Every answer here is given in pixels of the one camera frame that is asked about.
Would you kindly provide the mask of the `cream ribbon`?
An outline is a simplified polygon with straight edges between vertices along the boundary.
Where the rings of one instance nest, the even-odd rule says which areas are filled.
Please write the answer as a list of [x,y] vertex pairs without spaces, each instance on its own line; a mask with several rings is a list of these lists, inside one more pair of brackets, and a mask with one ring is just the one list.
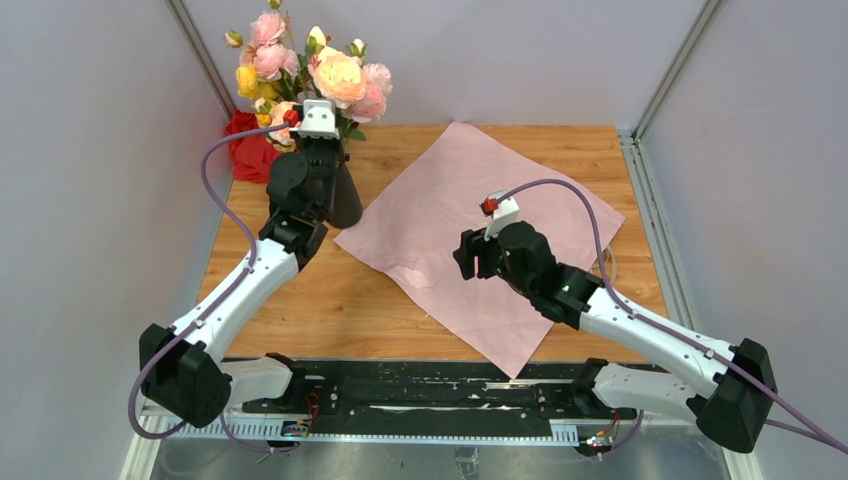
[[601,267],[604,267],[604,270],[607,272],[608,279],[614,282],[617,278],[618,263],[613,249],[610,246],[604,248],[602,257],[600,259],[596,258],[594,260],[591,266],[591,272],[594,275],[601,277]]

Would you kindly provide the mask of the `yellow rose bunch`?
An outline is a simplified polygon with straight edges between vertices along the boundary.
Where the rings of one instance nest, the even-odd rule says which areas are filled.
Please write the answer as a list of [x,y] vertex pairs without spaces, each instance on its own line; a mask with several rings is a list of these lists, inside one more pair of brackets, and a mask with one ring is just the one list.
[[271,110],[281,100],[281,94],[276,84],[261,81],[253,65],[237,67],[235,79],[238,95],[252,101],[259,126],[270,126],[272,123]]

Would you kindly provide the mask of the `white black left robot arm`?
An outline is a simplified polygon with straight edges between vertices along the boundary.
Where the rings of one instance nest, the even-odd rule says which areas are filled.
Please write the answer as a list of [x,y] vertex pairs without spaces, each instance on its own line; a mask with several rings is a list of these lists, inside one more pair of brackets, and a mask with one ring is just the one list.
[[272,293],[318,252],[333,215],[342,140],[298,135],[295,151],[277,157],[267,186],[269,218],[241,263],[204,300],[168,327],[141,335],[137,394],[183,423],[205,427],[228,408],[269,400],[283,413],[306,400],[304,373],[279,354],[228,361],[241,329]]

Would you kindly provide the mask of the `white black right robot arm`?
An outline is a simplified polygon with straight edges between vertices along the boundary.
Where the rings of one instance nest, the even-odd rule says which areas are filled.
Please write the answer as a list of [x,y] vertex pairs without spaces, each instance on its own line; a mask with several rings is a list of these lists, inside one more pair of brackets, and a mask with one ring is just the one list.
[[641,375],[587,361],[570,392],[580,415],[596,417],[608,407],[651,410],[694,424],[726,449],[753,451],[777,392],[763,345],[708,338],[641,311],[600,277],[557,261],[547,238],[525,221],[495,236],[462,232],[453,258],[464,279],[498,277],[543,318],[611,339],[659,366]]

